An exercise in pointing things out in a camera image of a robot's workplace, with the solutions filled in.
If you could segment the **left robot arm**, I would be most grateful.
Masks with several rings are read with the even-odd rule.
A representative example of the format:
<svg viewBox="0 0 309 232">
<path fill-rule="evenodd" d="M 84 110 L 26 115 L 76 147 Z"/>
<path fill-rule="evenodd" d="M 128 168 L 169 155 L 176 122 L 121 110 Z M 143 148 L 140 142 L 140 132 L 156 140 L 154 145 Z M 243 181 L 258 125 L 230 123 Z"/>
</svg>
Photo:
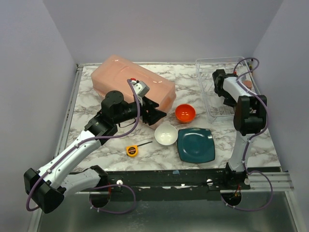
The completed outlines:
<svg viewBox="0 0 309 232">
<path fill-rule="evenodd" d="M 159 104 L 133 91 L 134 101 L 128 103 L 120 91 L 112 90 L 101 102 L 101 109 L 90 119 L 79 136 L 53 160 L 35 170 L 24 173 L 26 209 L 41 209 L 50 213 L 58 208 L 66 196 L 86 189 L 111 189 L 106 171 L 98 165 L 79 174 L 72 170 L 88 155 L 102 147 L 108 140 L 132 133 L 138 121 L 151 126 L 167 114 L 158 109 Z"/>
</svg>

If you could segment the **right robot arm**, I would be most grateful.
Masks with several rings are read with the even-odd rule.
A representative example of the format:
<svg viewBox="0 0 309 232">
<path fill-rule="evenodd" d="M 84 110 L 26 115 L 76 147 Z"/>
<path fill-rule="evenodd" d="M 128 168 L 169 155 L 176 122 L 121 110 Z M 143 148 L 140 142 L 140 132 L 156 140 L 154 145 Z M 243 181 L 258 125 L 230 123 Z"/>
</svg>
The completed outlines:
<svg viewBox="0 0 309 232">
<path fill-rule="evenodd" d="M 213 74 L 214 91 L 224 97 L 224 104 L 234 106 L 233 125 L 237 132 L 232 156 L 223 172 L 224 189 L 232 189 L 245 183 L 247 162 L 252 143 L 267 127 L 267 98 L 257 95 L 239 82 L 235 72 L 217 69 Z"/>
</svg>

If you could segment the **pink grey mug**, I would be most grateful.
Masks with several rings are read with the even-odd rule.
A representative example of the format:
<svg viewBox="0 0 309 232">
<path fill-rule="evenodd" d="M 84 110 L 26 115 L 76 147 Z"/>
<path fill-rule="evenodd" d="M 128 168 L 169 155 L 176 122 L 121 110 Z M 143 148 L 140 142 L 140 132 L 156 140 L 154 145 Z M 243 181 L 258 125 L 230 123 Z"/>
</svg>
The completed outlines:
<svg viewBox="0 0 309 232">
<path fill-rule="evenodd" d="M 244 80 L 242 83 L 243 83 L 243 84 L 245 85 L 245 87 L 248 88 L 249 90 L 252 90 L 252 89 L 253 89 L 253 84 L 252 84 L 251 81 L 249 81 L 249 80 Z"/>
</svg>

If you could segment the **white bowl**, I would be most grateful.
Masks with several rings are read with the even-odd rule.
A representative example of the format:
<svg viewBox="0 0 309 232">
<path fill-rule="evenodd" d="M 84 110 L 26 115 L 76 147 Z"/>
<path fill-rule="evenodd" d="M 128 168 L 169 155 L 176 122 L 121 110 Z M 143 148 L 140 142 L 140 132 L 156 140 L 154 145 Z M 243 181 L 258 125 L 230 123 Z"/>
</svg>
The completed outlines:
<svg viewBox="0 0 309 232">
<path fill-rule="evenodd" d="M 177 141 L 178 131 L 170 124 L 161 124 L 156 128 L 154 137 L 159 144 L 169 146 Z"/>
</svg>

